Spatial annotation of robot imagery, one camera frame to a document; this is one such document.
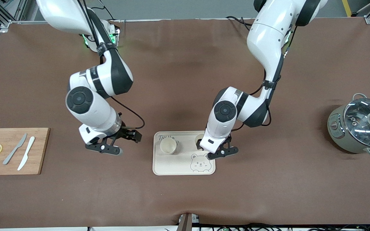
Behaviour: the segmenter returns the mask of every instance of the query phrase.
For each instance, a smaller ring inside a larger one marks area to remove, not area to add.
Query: bear drawing
[[[207,158],[207,154],[203,156],[192,154],[191,159],[191,170],[194,172],[209,172],[209,170],[212,168],[212,164]]]

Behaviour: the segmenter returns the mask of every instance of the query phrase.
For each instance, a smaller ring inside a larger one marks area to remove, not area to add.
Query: green led light
[[[86,40],[85,35],[82,35],[82,38],[84,38],[85,45],[87,45],[87,46],[88,46],[88,41]],[[116,42],[116,40],[115,40],[115,36],[114,36],[114,35],[110,34],[110,35],[109,35],[109,38],[111,39],[111,41],[112,41],[113,43],[115,43],[115,42]]]
[[[111,39],[112,43],[115,43],[115,36],[114,36],[114,35],[112,35],[112,34],[110,34],[110,35],[109,35],[109,37],[110,37],[110,39]]]
[[[82,38],[84,38],[85,45],[88,46],[88,41],[86,40],[85,35],[82,35]]]

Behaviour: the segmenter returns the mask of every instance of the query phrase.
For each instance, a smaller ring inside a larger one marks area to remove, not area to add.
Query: white knife
[[[22,167],[24,167],[25,162],[28,160],[28,152],[30,151],[31,146],[34,143],[34,140],[35,140],[35,136],[31,136],[31,138],[30,138],[30,140],[28,142],[27,150],[25,151],[24,157],[22,158],[22,161],[19,164],[19,167],[17,169],[18,171],[21,170]]]

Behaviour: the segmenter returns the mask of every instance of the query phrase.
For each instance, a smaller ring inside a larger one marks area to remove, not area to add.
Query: knife
[[[31,146],[34,143],[34,140],[35,140],[35,136],[31,136],[31,138],[28,142],[27,150],[25,151],[24,157],[22,158],[22,161],[18,166],[18,169],[17,169],[18,171],[21,170],[22,167],[24,167],[25,162],[28,160],[28,152],[30,151]]]
[[[24,142],[25,142],[25,139],[26,139],[26,138],[27,138],[27,134],[25,133],[25,134],[24,134],[24,136],[22,136],[22,138],[21,138],[21,140],[19,141],[19,143],[16,145],[16,147],[15,147],[15,148],[13,148],[13,150],[12,150],[12,152],[9,154],[9,156],[7,156],[7,157],[6,157],[6,159],[4,159],[3,164],[8,164],[8,163],[9,163],[9,161],[11,160],[11,158],[12,158],[13,154],[16,152],[16,150],[17,150],[18,148],[20,148],[20,147],[24,144]]]

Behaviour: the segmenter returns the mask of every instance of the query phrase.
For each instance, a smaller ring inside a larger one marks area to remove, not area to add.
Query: cup
[[[175,152],[176,141],[170,137],[167,137],[161,141],[160,149],[164,154],[170,155]]]

